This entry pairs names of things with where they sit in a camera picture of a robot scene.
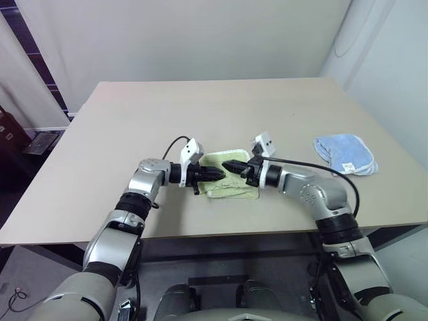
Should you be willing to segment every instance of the yellow-green towel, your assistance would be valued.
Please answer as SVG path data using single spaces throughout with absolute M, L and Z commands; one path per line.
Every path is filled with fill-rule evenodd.
M 201 166 L 214 166 L 223 170 L 226 177 L 215 182 L 199 182 L 199 190 L 201 196 L 212 198 L 234 198 L 234 199 L 257 199 L 259 197 L 259 189 L 257 187 L 245 184 L 245 179 L 242 179 L 238 174 L 230 173 L 221 163 L 235 159 L 241 162 L 247 162 L 249 155 L 246 150 L 227 150 L 224 152 L 213 152 L 202 156 L 199 160 Z

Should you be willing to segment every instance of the white curtain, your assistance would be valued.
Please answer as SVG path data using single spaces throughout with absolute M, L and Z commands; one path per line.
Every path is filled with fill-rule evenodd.
M 70 122 L 0 14 L 0 105 L 24 128 L 59 129 Z
M 16 0 L 71 113 L 99 81 L 316 77 L 349 0 Z

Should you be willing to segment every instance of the light blue towel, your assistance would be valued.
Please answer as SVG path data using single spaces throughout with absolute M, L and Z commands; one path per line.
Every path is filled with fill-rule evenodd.
M 361 138 L 352 134 L 320 136 L 315 138 L 316 152 L 342 174 L 371 175 L 379 165 Z

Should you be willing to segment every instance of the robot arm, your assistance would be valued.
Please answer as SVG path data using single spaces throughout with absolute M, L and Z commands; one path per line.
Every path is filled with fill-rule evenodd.
M 107 321 L 117 286 L 127 284 L 136 271 L 140 238 L 159 188 L 177 183 L 198 194 L 199 181 L 224 177 L 215 167 L 199 166 L 202 155 L 202 146 L 192 139 L 182 150 L 180 164 L 153 158 L 140 162 L 115 209 L 88 244 L 83 271 L 66 279 L 29 320 Z
M 264 135 L 251 160 L 230 160 L 223 166 L 240 174 L 247 184 L 275 187 L 307 208 L 320 232 L 327 275 L 338 304 L 363 320 L 428 320 L 427 307 L 393 293 L 369 239 L 360 232 L 344 187 L 336 179 L 302 167 L 266 163 L 261 151 L 275 148 L 267 133 Z

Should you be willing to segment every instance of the white cable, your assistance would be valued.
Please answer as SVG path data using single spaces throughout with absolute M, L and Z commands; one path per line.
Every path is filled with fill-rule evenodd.
M 343 22 L 342 22 L 342 25 L 340 25 L 340 28 L 339 28 L 339 31 L 338 31 L 338 33 L 336 34 L 336 36 L 334 36 L 334 55 L 337 57 L 337 58 L 341 58 L 341 57 L 343 57 L 343 56 L 345 56 L 349 51 L 350 51 L 350 49 L 354 46 L 354 44 L 356 43 L 356 40 L 358 39 L 358 37 L 360 36 L 360 33 L 361 33 L 361 30 L 363 29 L 363 27 L 364 27 L 364 25 L 366 24 L 366 22 L 367 22 L 367 19 L 368 19 L 368 17 L 369 17 L 369 15 L 371 14 L 371 12 L 372 12 L 372 9 L 373 9 L 373 7 L 375 6 L 375 0 L 373 0 L 373 2 L 372 2 L 372 5 L 371 5 L 371 7 L 370 7 L 370 10 L 368 10 L 368 12 L 367 12 L 367 14 L 366 14 L 366 17 L 364 18 L 364 22 L 362 23 L 362 25 L 361 25 L 361 27 L 360 27 L 360 29 L 359 29 L 359 31 L 358 31 L 358 33 L 356 34 L 356 36 L 355 36 L 355 38 L 354 38 L 354 40 L 352 41 L 352 43 L 350 44 L 350 46 L 348 47 L 348 49 L 346 49 L 343 53 L 341 53 L 341 54 L 339 54 L 339 53 L 337 53 L 337 37 L 338 37 L 338 35 L 339 35 L 339 33 L 340 33 L 340 30 L 342 30 L 342 26 L 343 26 Z M 347 17 L 347 15 L 348 15 L 348 12 L 349 11 L 347 11 L 346 12 L 346 15 L 345 15 L 345 18 L 343 19 L 343 21 L 345 21 L 346 20 L 346 17 Z

